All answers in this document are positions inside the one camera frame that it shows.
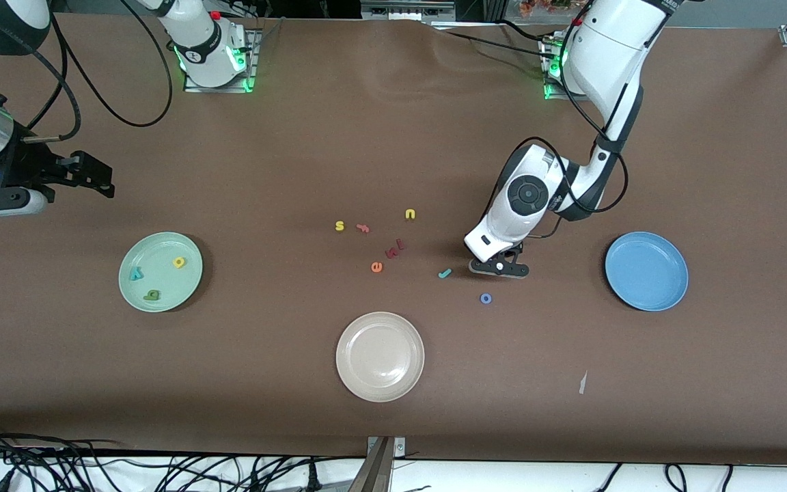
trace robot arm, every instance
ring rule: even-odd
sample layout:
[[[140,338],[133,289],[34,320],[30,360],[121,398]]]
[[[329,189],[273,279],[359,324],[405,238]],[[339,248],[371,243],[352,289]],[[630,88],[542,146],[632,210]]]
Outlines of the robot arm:
[[[0,54],[32,53],[50,28],[50,10],[45,0],[0,0]],[[24,41],[26,47],[5,35],[3,29]],[[26,143],[35,135],[14,121],[4,109],[0,95],[0,216],[41,212],[53,202],[48,185],[89,187],[113,197],[111,168],[88,153],[57,156],[45,143]]]
[[[138,0],[159,17],[181,69],[197,85],[219,87],[247,68],[245,28],[206,12],[202,0]]]
[[[499,192],[465,238],[477,258],[469,264],[472,271],[525,277],[527,266],[517,264],[516,255],[522,240],[547,211],[578,221],[596,210],[642,103],[639,76],[643,62],[666,20],[683,1],[595,0],[588,4],[587,15],[574,22],[566,37],[560,82],[597,106],[604,131],[594,140],[590,161],[584,166],[556,156],[550,146],[528,146],[512,153],[497,182]]]

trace metal base plate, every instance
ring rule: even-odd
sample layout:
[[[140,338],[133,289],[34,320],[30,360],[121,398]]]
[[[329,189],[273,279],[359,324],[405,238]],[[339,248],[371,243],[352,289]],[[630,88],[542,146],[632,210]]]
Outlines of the metal base plate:
[[[366,443],[366,454],[369,454],[369,451],[372,450],[372,446],[375,446],[376,441],[378,441],[376,437],[369,438]],[[406,438],[404,436],[399,436],[393,439],[393,457],[402,458],[404,456],[406,456]]]
[[[253,84],[257,77],[257,65],[260,63],[260,41],[263,31],[260,29],[245,30],[245,50],[241,56],[245,57],[246,68],[236,75],[228,84],[221,87],[202,87],[190,77],[184,79],[184,92],[199,92],[204,94],[244,94],[253,92]]]
[[[544,76],[544,97],[546,99],[569,99],[566,96],[566,90],[560,83],[560,70],[562,63],[560,62],[560,48],[563,47],[563,40],[566,37],[565,31],[555,31],[550,36],[545,36],[541,41],[538,41],[540,53],[548,53],[553,55],[553,58],[542,59],[542,75]],[[575,100],[588,100],[584,94],[572,94],[572,99]]]

